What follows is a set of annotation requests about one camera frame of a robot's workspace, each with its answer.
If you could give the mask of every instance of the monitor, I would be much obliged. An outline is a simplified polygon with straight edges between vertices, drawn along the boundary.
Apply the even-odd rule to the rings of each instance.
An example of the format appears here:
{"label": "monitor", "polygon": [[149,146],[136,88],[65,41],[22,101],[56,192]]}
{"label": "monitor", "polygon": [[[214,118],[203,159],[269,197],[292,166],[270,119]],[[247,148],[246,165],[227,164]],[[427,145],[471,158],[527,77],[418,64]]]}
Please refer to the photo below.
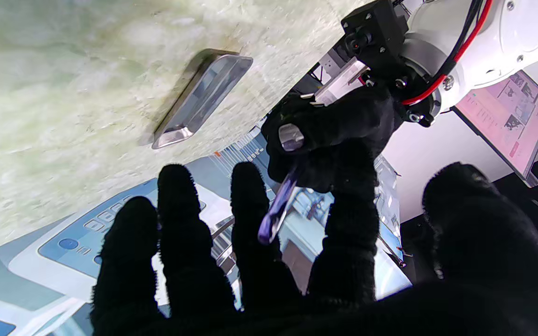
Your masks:
{"label": "monitor", "polygon": [[469,92],[455,111],[529,185],[538,151],[538,85],[524,71]]}

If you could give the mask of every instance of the metal tray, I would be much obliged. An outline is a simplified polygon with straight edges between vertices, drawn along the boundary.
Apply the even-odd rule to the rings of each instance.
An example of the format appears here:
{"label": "metal tray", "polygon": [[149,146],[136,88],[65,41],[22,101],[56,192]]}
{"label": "metal tray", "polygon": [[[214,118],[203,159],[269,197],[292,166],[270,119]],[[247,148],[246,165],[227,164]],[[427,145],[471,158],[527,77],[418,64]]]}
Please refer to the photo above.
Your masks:
{"label": "metal tray", "polygon": [[155,131],[153,149],[190,138],[252,65],[251,57],[214,50]]}

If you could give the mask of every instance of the purple tool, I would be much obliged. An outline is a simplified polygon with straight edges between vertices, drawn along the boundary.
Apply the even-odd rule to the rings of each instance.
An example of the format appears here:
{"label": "purple tool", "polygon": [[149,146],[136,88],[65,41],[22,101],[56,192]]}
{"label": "purple tool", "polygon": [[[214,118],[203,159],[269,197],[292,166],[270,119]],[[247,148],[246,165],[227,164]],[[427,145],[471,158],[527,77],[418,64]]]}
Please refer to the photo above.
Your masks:
{"label": "purple tool", "polygon": [[283,220],[286,218],[289,200],[296,187],[296,182],[301,174],[302,164],[295,162],[286,175],[282,185],[277,190],[275,200],[269,207],[269,211],[263,217],[261,227],[259,228],[258,239],[263,245],[269,245],[277,236],[279,229],[282,227]]}

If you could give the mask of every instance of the green textured surface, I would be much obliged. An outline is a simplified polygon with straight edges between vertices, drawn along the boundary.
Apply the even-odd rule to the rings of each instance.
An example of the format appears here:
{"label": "green textured surface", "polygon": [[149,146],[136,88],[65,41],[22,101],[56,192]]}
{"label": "green textured surface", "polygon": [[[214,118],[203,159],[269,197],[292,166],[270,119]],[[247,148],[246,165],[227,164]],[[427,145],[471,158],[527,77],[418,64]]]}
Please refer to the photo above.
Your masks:
{"label": "green textured surface", "polygon": [[[242,136],[362,3],[0,0],[0,245]],[[206,48],[254,64],[200,132],[152,150]]]}

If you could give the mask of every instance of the black glove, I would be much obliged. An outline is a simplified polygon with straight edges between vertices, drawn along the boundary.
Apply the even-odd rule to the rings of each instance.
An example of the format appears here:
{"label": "black glove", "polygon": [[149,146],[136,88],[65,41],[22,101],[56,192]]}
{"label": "black glove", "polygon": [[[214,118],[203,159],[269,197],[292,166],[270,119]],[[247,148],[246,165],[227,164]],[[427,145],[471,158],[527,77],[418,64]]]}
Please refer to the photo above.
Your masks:
{"label": "black glove", "polygon": [[[380,155],[391,134],[402,124],[404,111],[400,100],[392,97],[383,83],[360,87],[321,108],[296,94],[289,94],[271,111],[262,127],[269,154],[269,177],[281,182],[293,162],[305,155],[301,160],[304,169],[297,182],[299,187],[326,193],[338,189],[336,177],[344,181],[366,179],[336,174],[343,164],[354,161],[353,158],[344,160],[342,156],[365,155],[367,151],[371,159]],[[304,144],[300,149],[286,152],[282,148],[278,130],[284,124],[296,125],[302,132]],[[360,143],[367,150],[353,151],[361,147]]]}

